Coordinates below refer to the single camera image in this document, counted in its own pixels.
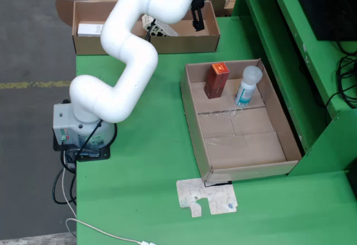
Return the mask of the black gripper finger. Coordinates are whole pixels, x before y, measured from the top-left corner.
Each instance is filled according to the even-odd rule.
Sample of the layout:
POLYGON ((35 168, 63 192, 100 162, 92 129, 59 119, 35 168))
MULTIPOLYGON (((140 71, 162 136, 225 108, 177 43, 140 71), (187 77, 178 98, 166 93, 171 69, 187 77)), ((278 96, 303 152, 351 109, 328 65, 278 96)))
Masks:
POLYGON ((193 0, 191 2, 191 13, 192 13, 192 25, 196 32, 203 30, 204 20, 202 17, 201 9, 204 7, 204 0, 193 0))

